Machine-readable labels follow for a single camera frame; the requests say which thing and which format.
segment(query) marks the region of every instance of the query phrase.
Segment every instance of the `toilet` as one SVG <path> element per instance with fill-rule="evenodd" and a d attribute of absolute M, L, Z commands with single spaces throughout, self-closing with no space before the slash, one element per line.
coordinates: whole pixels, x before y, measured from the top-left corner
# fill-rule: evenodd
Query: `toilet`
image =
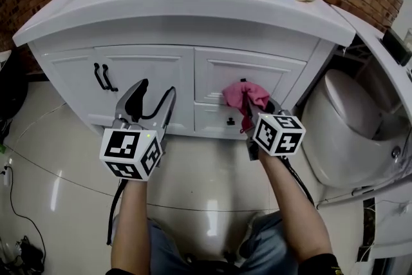
<path fill-rule="evenodd" d="M 336 188 L 379 184 L 401 173 L 409 122 L 377 107 L 347 74 L 329 70 L 304 107 L 302 146 L 317 179 Z"/>

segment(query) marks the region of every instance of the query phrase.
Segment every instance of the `white sink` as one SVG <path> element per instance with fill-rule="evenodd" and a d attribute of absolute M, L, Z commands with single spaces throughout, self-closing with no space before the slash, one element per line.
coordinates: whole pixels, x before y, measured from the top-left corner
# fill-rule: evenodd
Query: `white sink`
<path fill-rule="evenodd" d="M 85 24 L 130 17 L 191 15 L 252 21 L 349 46 L 354 30 L 322 0 L 53 0 L 15 35 L 16 45 Z"/>

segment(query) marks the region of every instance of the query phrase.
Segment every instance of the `tile floor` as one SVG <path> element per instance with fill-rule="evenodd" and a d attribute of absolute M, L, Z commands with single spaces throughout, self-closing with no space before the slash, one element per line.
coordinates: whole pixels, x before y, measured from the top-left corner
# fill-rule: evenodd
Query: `tile floor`
<path fill-rule="evenodd" d="M 13 147 L 31 122 L 63 102 L 49 82 L 31 83 L 5 144 Z M 16 211 L 42 232 L 45 274 L 104 274 L 109 269 L 105 240 L 118 180 L 98 159 L 100 139 L 65 105 L 33 125 L 16 147 L 13 201 Z M 219 258 L 236 249 L 257 210 L 278 209 L 262 167 L 248 160 L 244 142 L 173 136 L 168 141 L 161 167 L 149 181 L 148 209 L 175 238 L 180 252 Z M 8 156 L 10 149 L 0 163 Z M 301 150 L 291 163 L 314 200 L 324 198 L 324 187 Z M 41 247 L 33 225 L 13 215 L 9 194 L 10 188 L 0 185 L 5 249 L 12 252 L 24 235 Z M 344 273 L 360 274 L 355 258 L 362 241 L 362 204 L 326 208 L 321 215 Z"/>

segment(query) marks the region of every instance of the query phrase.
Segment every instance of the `black cabinet handle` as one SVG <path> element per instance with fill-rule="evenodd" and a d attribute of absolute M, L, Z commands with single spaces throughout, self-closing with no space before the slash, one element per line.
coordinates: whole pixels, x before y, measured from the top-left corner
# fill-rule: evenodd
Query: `black cabinet handle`
<path fill-rule="evenodd" d="M 104 80 L 106 81 L 106 84 L 108 85 L 109 90 L 111 90 L 112 92 L 117 92 L 117 91 L 118 91 L 118 88 L 113 87 L 113 86 L 111 85 L 111 83 L 110 83 L 110 81 L 109 81 L 109 77 L 108 77 L 108 75 L 106 74 L 106 73 L 108 72 L 108 70 L 109 70 L 109 67 L 108 67 L 106 64 L 103 64 L 102 67 L 103 67 L 103 77 L 104 77 Z"/>
<path fill-rule="evenodd" d="M 96 79 L 97 79 L 97 81 L 98 81 L 98 84 L 100 85 L 100 87 L 103 89 L 103 90 L 108 90 L 109 88 L 107 87 L 107 86 L 105 86 L 105 85 L 103 85 L 103 82 L 102 82 L 102 80 L 100 79 L 100 76 L 98 75 L 98 69 L 100 68 L 100 66 L 98 65 L 98 63 L 95 63 L 95 76 L 96 76 Z"/>
<path fill-rule="evenodd" d="M 229 120 L 226 122 L 226 124 L 227 124 L 228 126 L 233 126 L 233 125 L 235 124 L 235 121 L 233 120 L 232 117 L 229 117 Z"/>

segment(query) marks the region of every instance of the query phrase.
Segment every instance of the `drawer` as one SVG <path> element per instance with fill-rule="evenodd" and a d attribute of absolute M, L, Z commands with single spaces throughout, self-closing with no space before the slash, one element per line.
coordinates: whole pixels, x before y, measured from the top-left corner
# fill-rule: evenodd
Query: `drawer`
<path fill-rule="evenodd" d="M 194 130 L 203 137 L 246 139 L 241 134 L 243 115 L 239 110 L 220 104 L 194 103 Z"/>
<path fill-rule="evenodd" d="M 282 104 L 306 62 L 262 53 L 195 47 L 195 101 L 226 104 L 222 90 L 246 79 L 266 89 Z"/>

